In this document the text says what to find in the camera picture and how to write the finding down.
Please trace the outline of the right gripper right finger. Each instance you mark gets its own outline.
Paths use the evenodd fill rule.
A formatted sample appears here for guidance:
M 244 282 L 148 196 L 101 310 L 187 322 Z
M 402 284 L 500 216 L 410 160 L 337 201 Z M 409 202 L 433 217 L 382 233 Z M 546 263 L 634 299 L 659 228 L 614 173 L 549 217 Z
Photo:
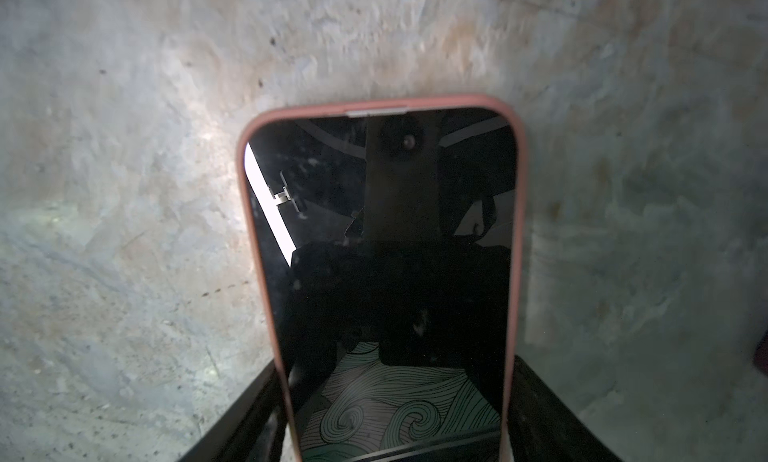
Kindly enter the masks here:
M 516 461 L 620 461 L 519 356 L 514 358 L 508 433 Z

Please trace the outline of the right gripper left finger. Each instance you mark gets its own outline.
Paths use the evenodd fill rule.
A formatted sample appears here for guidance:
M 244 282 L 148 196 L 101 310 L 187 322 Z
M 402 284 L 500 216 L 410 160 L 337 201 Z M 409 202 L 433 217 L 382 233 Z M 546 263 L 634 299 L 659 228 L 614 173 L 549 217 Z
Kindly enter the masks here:
M 286 428 L 279 373 L 269 362 L 180 461 L 278 462 Z

